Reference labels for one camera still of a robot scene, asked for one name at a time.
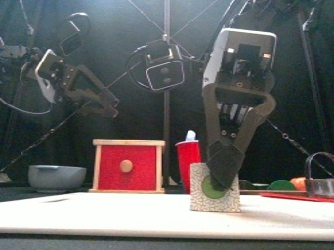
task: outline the red cup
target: red cup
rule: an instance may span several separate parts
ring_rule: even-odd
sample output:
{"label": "red cup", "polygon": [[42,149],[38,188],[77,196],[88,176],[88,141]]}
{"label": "red cup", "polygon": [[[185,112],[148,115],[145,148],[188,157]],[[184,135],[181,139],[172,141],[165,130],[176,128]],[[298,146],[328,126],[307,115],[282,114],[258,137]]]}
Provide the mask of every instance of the red cup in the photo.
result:
{"label": "red cup", "polygon": [[191,194],[191,165],[200,162],[199,143],[197,140],[181,141],[175,146],[184,193]]}

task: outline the wooden block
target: wooden block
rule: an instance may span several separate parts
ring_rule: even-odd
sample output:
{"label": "wooden block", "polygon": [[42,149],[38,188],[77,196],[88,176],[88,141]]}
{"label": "wooden block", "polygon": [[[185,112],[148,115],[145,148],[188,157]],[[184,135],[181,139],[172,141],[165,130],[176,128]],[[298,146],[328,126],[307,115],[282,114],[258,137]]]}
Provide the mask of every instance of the wooden block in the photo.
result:
{"label": "wooden block", "polygon": [[91,192],[163,193],[164,141],[103,140],[96,145]]}
{"label": "wooden block", "polygon": [[235,178],[232,190],[215,191],[209,185],[209,171],[204,163],[195,163],[191,167],[192,193],[191,209],[209,212],[240,212],[239,178]]}

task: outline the bowl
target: bowl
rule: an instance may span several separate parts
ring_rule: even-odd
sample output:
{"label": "bowl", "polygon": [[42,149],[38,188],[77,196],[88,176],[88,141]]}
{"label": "bowl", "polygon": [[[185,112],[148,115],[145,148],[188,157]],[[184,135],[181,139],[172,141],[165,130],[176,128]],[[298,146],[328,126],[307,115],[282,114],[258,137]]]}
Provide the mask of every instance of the bowl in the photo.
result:
{"label": "bowl", "polygon": [[41,193],[64,193],[84,183],[85,168],[73,166],[30,165],[28,182]]}

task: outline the red box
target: red box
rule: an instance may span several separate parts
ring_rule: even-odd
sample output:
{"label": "red box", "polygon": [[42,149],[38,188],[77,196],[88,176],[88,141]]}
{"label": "red box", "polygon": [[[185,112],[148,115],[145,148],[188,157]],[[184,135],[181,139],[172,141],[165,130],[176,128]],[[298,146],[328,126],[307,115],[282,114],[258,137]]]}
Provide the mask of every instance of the red box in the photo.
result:
{"label": "red box", "polygon": [[161,193],[164,141],[101,140],[96,145],[92,190],[95,192]]}

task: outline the orange object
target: orange object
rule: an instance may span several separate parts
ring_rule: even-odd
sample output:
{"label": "orange object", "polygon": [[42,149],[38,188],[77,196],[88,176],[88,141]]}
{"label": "orange object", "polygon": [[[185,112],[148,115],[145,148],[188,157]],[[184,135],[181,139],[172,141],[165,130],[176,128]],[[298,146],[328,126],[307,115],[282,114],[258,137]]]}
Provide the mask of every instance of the orange object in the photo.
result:
{"label": "orange object", "polygon": [[290,182],[294,184],[296,191],[306,191],[306,177],[295,177],[290,180]]}

